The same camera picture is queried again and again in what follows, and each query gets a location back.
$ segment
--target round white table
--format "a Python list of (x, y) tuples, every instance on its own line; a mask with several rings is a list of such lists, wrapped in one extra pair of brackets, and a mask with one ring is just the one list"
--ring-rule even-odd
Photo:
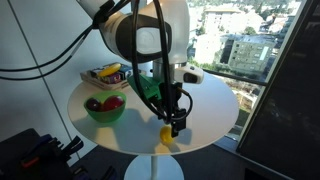
[[(238, 101), (220, 79), (205, 73), (202, 84), (183, 84), (193, 98), (193, 109), (187, 117), (187, 128), (180, 131), (170, 145), (161, 143), (159, 132), (165, 125), (140, 100), (131, 87), (121, 91), (127, 96), (126, 109), (112, 123), (99, 123), (88, 116), (83, 102), (102, 89), (82, 82), (72, 92), (68, 112), (75, 128), (89, 140), (121, 153), (139, 155), (129, 165), (125, 179), (184, 179), (177, 161), (171, 156), (206, 147), (234, 126)], [(179, 107), (189, 108), (182, 95)]]

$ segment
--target apple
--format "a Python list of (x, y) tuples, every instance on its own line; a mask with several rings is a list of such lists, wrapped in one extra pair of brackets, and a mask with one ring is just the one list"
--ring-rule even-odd
[(124, 100), (121, 96), (113, 95), (108, 97), (104, 103), (103, 103), (103, 111), (110, 111), (112, 109), (115, 109), (117, 107), (120, 107), (122, 104), (124, 104)]
[(86, 107), (91, 111), (100, 111), (101, 102), (96, 98), (90, 98), (86, 102)]

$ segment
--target black cable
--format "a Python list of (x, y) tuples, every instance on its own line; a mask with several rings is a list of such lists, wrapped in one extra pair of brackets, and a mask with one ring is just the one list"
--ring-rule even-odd
[[(133, 8), (133, 22), (132, 22), (132, 70), (133, 70), (133, 77), (134, 77), (134, 81), (136, 84), (136, 88), (138, 90), (138, 95), (140, 96), (141, 100), (144, 102), (144, 104), (157, 116), (159, 116), (160, 118), (166, 120), (167, 117), (166, 115), (162, 114), (161, 112), (157, 111), (152, 105), (151, 103), (148, 101), (148, 99), (145, 97), (143, 89), (141, 87), (141, 82), (140, 82), (140, 77), (139, 77), (139, 70), (138, 70), (138, 60), (137, 60), (137, 43), (136, 43), (136, 31), (137, 31), (137, 20), (138, 20), (138, 7), (139, 7), (139, 0), (136, 0), (134, 8)], [(156, 9), (157, 8), (161, 8), (160, 4), (156, 5)], [(163, 28), (164, 26), (160, 26), (160, 31), (165, 33), (165, 29)], [(162, 42), (164, 42), (164, 44), (162, 43), (162, 47), (164, 48), (162, 49), (162, 53), (164, 54), (164, 52), (166, 52), (166, 54), (164, 54), (164, 57), (166, 56), (167, 59), (165, 59), (167, 61), (167, 65), (169, 64), (169, 58), (168, 58), (168, 52), (167, 52), (167, 43), (166, 43), (166, 37), (165, 39), (162, 39)], [(191, 112), (192, 110), (192, 106), (193, 106), (193, 100), (192, 97), (190, 96), (190, 94), (188, 92), (186, 92), (185, 90), (183, 90), (182, 88), (178, 88), (179, 91), (181, 91), (183, 94), (185, 94), (186, 96), (189, 97), (190, 100), (190, 106), (189, 109), (187, 111), (187, 113), (180, 117), (180, 118), (171, 118), (172, 121), (180, 121), (185, 119)]]
[(172, 93), (171, 93), (171, 78), (170, 78), (170, 64), (169, 64), (169, 56), (168, 56), (168, 46), (167, 46), (167, 38), (166, 38), (166, 29), (165, 29), (165, 23), (163, 19), (163, 14), (161, 10), (161, 6), (158, 0), (153, 1), (159, 27), (160, 27), (160, 43), (161, 43), (161, 51), (162, 51), (162, 61), (163, 61), (163, 73), (164, 73), (164, 89), (165, 94), (167, 97), (169, 97), (166, 101), (166, 113), (167, 113), (167, 119), (169, 123), (171, 122), (172, 118)]
[(106, 18), (109, 18), (111, 15), (122, 9), (124, 6), (129, 4), (131, 0), (120, 0), (113, 8), (106, 14)]
[(132, 53), (132, 71), (133, 71), (133, 77), (134, 77), (134, 82), (136, 84), (136, 88), (138, 90), (138, 95), (140, 99), (144, 102), (144, 104), (157, 116), (159, 116), (162, 119), (165, 119), (166, 116), (157, 111), (151, 103), (148, 101), (146, 98), (143, 89), (141, 87), (141, 82), (140, 82), (140, 77), (139, 77), (139, 69), (138, 69), (138, 58), (137, 58), (137, 21), (138, 21), (138, 10), (139, 10), (139, 3), (140, 0), (136, 0), (132, 12), (132, 47), (131, 47), (131, 53)]
[(89, 26), (59, 56), (57, 56), (56, 58), (54, 58), (44, 64), (41, 64), (38, 66), (33, 66), (33, 67), (28, 67), (28, 68), (21, 68), (21, 69), (0, 69), (0, 71), (1, 72), (30, 71), (30, 70), (39, 69), (39, 68), (42, 68), (42, 67), (47, 66), (49, 64), (52, 64), (52, 63), (56, 62), (57, 60), (59, 60), (62, 56), (64, 56), (82, 37), (86, 36), (86, 34), (89, 34), (91, 30), (92, 30), (92, 26)]
[[(159, 3), (159, 0), (153, 0), (153, 2), (154, 2), (154, 5), (155, 5), (155, 9), (157, 11), (157, 17), (158, 17), (159, 25), (160, 25), (161, 50), (162, 50), (162, 59), (163, 59), (163, 63), (164, 63), (163, 69), (164, 69), (164, 76), (166, 78), (165, 79), (165, 84), (168, 85), (168, 83), (170, 82), (170, 72), (168, 72), (167, 70), (169, 70), (169, 66), (170, 65), (169, 65), (168, 48), (167, 48), (166, 35), (165, 35), (165, 32), (166, 32), (165, 31), (165, 25), (164, 25), (164, 20), (163, 20), (163, 15), (162, 15), (162, 12), (161, 12), (161, 5)], [(169, 91), (170, 94), (171, 94), (170, 86), (167, 87), (167, 88), (168, 88), (167, 91)], [(192, 106), (193, 106), (193, 100), (192, 100), (192, 97), (190, 96), (190, 94), (188, 92), (186, 92), (185, 90), (183, 90), (182, 88), (178, 88), (178, 90), (189, 97), (190, 106), (189, 106), (189, 109), (188, 109), (187, 113), (184, 116), (182, 116), (180, 118), (172, 118), (171, 119), (172, 121), (180, 121), (180, 120), (183, 120), (183, 119), (187, 118), (187, 116), (190, 114), (190, 112), (192, 110)]]
[(86, 39), (86, 37), (88, 36), (88, 34), (90, 33), (91, 30), (88, 30), (83, 36), (82, 36), (82, 39), (79, 41), (78, 40), (78, 44), (77, 46), (74, 48), (74, 50), (72, 51), (72, 53), (69, 55), (69, 57), (63, 61), (59, 66), (57, 66), (56, 68), (54, 68), (53, 70), (45, 73), (45, 74), (42, 74), (42, 75), (39, 75), (39, 76), (34, 76), (34, 77), (28, 77), (28, 78), (9, 78), (9, 77), (3, 77), (3, 76), (0, 76), (0, 79), (4, 79), (4, 80), (12, 80), (12, 81), (27, 81), (27, 80), (34, 80), (34, 79), (39, 79), (39, 78), (43, 78), (55, 71), (57, 71), (58, 69), (60, 69), (63, 65), (65, 65), (72, 57), (73, 55), (76, 53), (76, 51), (79, 49), (79, 47), (81, 46), (82, 42)]

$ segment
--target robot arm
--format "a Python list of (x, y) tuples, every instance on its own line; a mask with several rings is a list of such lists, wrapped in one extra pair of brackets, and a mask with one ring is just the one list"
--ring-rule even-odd
[[(112, 0), (105, 3), (100, 0), (78, 2), (93, 19), (93, 27), (99, 29), (111, 52), (132, 62), (133, 69), (137, 63), (153, 61), (153, 77), (137, 77), (138, 73), (134, 73), (135, 77), (128, 81), (148, 108), (166, 124), (172, 125), (171, 136), (177, 136), (185, 128), (186, 117), (192, 108), (192, 98), (182, 89), (182, 83), (199, 84), (203, 80), (203, 70), (187, 64), (189, 12), (186, 1), (160, 0), (160, 4), (152, 2), (139, 12), (135, 9), (128, 14), (119, 11), (121, 5), (128, 3), (125, 0), (116, 5)], [(159, 9), (156, 9), (160, 6), (164, 20), (162, 27)], [(188, 111), (178, 106), (182, 93), (191, 100)]]

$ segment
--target table base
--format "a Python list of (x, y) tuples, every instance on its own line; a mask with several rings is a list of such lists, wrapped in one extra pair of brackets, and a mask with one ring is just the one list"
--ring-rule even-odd
[(125, 180), (183, 180), (179, 163), (172, 156), (137, 156), (128, 166)]

